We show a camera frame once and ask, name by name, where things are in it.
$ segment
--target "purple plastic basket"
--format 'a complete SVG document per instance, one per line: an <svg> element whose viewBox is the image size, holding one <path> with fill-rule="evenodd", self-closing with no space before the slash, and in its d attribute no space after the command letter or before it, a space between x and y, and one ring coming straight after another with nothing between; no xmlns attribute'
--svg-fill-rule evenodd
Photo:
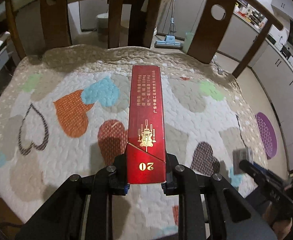
<svg viewBox="0 0 293 240"><path fill-rule="evenodd" d="M264 150L267 154L267 159L273 158L277 153L277 137L274 128L265 114L258 112L255 115L258 123L258 128L261 135Z"/></svg>

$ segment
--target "red box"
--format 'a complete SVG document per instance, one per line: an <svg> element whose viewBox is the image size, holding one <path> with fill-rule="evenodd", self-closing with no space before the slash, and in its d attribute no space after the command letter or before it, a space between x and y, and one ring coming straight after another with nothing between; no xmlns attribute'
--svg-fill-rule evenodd
<svg viewBox="0 0 293 240"><path fill-rule="evenodd" d="M126 154L128 183L165 182L165 131L158 66L133 66Z"/></svg>

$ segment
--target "red and white object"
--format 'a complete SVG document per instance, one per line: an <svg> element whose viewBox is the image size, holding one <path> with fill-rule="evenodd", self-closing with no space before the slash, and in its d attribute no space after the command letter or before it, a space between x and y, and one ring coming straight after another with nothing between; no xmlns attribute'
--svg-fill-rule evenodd
<svg viewBox="0 0 293 240"><path fill-rule="evenodd" d="M133 66L126 154L128 183L165 182L165 131L158 66Z"/></svg>

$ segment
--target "quilted bedspread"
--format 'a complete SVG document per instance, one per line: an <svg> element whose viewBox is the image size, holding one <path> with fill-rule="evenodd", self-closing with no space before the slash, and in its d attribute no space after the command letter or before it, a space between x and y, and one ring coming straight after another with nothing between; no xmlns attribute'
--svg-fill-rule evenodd
<svg viewBox="0 0 293 240"><path fill-rule="evenodd" d="M267 159L256 119L234 77L182 53L76 45L28 56L0 98L0 195L27 221L71 175L95 174L125 150L133 65L161 68L167 152L195 172L220 172L241 195L232 151ZM154 239L178 230L178 197L131 185L113 198L115 239Z"/></svg>

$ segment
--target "blue heart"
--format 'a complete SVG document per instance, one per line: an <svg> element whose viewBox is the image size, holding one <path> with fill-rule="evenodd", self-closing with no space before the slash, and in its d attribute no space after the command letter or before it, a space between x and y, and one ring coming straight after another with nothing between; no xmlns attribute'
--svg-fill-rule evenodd
<svg viewBox="0 0 293 240"><path fill-rule="evenodd" d="M0 152L0 168L6 163L6 157L3 152Z"/></svg>
<svg viewBox="0 0 293 240"><path fill-rule="evenodd" d="M120 90L109 77L93 83L81 93L82 102L86 105L97 101L102 106L113 106L119 98Z"/></svg>
<svg viewBox="0 0 293 240"><path fill-rule="evenodd" d="M243 174L233 174L233 167L229 169L229 178L231 179L231 185L233 187L239 187L243 178Z"/></svg>

